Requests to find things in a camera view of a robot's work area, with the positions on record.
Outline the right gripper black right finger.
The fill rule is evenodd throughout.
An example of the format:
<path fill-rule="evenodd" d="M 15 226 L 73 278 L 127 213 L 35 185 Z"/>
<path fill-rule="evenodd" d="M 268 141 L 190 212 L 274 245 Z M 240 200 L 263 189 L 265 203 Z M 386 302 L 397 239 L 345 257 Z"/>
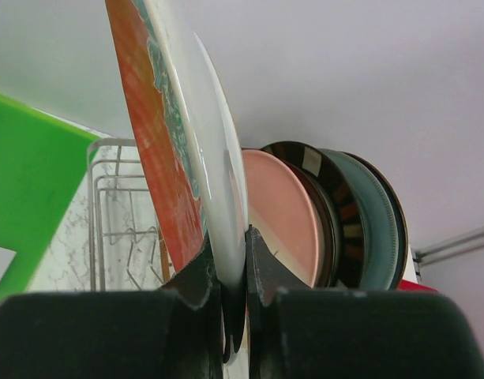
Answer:
<path fill-rule="evenodd" d="M 307 287 L 246 232 L 252 378 L 484 378 L 466 317 L 432 291 Z"/>

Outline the red blue flower plate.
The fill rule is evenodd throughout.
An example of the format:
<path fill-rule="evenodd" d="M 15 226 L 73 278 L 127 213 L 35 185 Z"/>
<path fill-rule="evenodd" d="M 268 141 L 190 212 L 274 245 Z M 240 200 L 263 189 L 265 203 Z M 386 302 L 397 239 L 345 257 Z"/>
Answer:
<path fill-rule="evenodd" d="M 108 1 L 129 119 L 177 271 L 209 241 L 223 286 L 224 361 L 241 345 L 249 227 L 246 177 L 208 52 L 176 1 Z"/>

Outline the dark red rimmed beige plate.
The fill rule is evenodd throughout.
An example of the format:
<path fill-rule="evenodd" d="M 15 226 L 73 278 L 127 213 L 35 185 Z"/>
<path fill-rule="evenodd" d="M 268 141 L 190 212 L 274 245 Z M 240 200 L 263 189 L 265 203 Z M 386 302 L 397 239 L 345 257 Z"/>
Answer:
<path fill-rule="evenodd" d="M 317 213 L 319 231 L 323 235 L 321 263 L 317 270 L 317 287 L 334 287 L 340 261 L 340 237 L 336 233 L 332 203 L 318 181 L 300 167 L 285 163 L 304 186 Z"/>

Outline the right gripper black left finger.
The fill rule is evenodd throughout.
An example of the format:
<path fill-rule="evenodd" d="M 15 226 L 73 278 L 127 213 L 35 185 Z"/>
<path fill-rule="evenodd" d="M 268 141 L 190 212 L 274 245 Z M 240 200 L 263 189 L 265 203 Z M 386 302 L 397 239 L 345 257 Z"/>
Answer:
<path fill-rule="evenodd" d="M 0 378 L 219 378 L 212 249 L 153 291 L 31 292 L 0 302 Z"/>

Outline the pink beige leaf plate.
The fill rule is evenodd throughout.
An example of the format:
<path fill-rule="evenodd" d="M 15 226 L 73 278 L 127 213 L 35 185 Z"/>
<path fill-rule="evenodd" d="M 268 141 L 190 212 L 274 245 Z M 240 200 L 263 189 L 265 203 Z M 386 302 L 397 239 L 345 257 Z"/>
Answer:
<path fill-rule="evenodd" d="M 305 186 L 287 164 L 267 152 L 245 149 L 242 158 L 250 222 L 274 257 L 314 287 L 324 260 L 325 237 Z"/>

